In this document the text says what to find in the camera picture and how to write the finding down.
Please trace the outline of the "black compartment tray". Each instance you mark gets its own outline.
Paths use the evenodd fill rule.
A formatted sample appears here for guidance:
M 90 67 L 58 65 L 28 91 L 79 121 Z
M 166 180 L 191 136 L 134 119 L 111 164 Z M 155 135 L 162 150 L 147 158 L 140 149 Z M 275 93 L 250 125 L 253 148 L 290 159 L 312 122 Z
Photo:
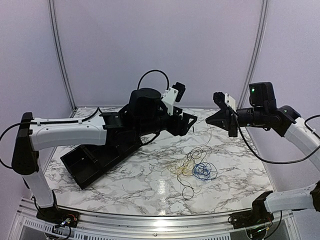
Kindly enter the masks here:
M 132 155 L 142 145 L 140 139 L 118 146 L 79 145 L 60 157 L 60 160 L 77 185 L 84 190 Z

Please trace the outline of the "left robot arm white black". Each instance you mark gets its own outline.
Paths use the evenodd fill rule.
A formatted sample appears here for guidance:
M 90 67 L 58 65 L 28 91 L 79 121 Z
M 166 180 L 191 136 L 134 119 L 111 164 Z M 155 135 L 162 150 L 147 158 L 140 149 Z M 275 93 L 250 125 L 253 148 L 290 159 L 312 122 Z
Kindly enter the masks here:
M 41 210 L 57 211 L 57 199 L 44 176 L 39 153 L 53 147 L 74 146 L 62 161 L 81 188 L 100 178 L 139 149 L 146 135 L 185 136 L 196 123 L 195 115 L 176 107 L 184 94 L 176 85 L 160 93 L 139 88 L 116 112 L 97 108 L 80 118 L 45 119 L 23 114 L 18 123 L 12 169 L 22 176 Z

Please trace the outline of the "left aluminium corner post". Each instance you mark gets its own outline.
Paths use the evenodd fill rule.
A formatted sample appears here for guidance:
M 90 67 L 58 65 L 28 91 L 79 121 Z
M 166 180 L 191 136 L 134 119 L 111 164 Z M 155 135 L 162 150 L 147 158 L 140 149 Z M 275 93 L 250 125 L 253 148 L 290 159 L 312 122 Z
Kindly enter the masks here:
M 76 106 L 76 102 L 72 92 L 71 83 L 69 80 L 68 71 L 67 71 L 67 67 L 64 59 L 63 48 L 61 45 L 56 3 L 54 0 L 48 0 L 47 5 L 48 5 L 48 14 L 49 14 L 49 20 L 51 25 L 51 31 L 53 36 L 53 44 L 54 44 L 54 49 L 57 57 L 58 67 L 59 67 L 61 78 L 62 78 L 62 83 L 65 89 L 65 93 L 66 93 L 66 97 L 67 97 L 70 109 L 74 112 L 77 109 L 77 106 Z

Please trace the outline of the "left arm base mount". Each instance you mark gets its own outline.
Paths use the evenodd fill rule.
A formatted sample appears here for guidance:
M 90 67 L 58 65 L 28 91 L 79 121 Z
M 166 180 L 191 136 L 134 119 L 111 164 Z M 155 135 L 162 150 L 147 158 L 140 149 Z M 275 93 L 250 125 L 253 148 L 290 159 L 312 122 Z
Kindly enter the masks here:
M 57 206 L 37 208 L 36 218 L 53 223 L 58 227 L 70 226 L 75 228 L 78 225 L 80 213 L 78 211 L 59 208 Z

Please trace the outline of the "aluminium front frame rail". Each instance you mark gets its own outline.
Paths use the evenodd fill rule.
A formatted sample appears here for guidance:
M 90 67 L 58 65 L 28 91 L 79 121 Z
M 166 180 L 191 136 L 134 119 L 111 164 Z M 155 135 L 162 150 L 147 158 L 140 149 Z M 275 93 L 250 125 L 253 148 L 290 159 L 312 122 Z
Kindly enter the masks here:
M 272 222 L 235 229 L 229 212 L 145 216 L 93 212 L 77 209 L 78 222 L 72 228 L 54 228 L 37 218 L 34 201 L 23 198 L 18 206 L 9 240 L 45 240 L 47 237 L 70 240 L 248 240 L 254 233 L 270 227 L 269 240 L 300 240 L 294 215 L 275 213 Z

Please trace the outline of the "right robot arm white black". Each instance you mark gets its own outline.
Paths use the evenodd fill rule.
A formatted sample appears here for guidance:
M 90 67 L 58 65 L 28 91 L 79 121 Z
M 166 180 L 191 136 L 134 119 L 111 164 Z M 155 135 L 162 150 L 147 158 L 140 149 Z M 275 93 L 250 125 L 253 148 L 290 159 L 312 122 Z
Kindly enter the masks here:
M 227 93 L 215 92 L 214 103 L 220 110 L 209 116 L 205 122 L 228 132 L 229 137 L 242 134 L 242 127 L 274 130 L 280 137 L 297 147 L 305 156 L 302 159 L 277 162 L 289 165 L 310 160 L 320 167 L 320 136 L 311 129 L 307 121 L 291 106 L 277 107 L 271 82 L 249 84 L 249 108 L 237 108 L 235 100 Z M 266 213 L 284 210 L 320 210 L 320 184 L 314 183 L 287 191 L 269 191 L 261 194 L 253 203 L 253 209 Z

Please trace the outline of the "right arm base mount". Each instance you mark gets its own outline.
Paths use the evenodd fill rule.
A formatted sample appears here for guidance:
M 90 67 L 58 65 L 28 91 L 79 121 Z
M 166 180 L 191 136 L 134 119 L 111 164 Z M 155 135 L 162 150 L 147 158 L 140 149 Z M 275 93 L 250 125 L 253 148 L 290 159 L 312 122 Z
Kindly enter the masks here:
M 230 214 L 228 223 L 234 229 L 252 227 L 259 224 L 268 223 L 274 220 L 274 215 L 268 212 L 265 207 L 265 200 L 273 193 L 273 191 L 266 191 L 259 195 L 253 202 L 251 210 L 242 210 Z

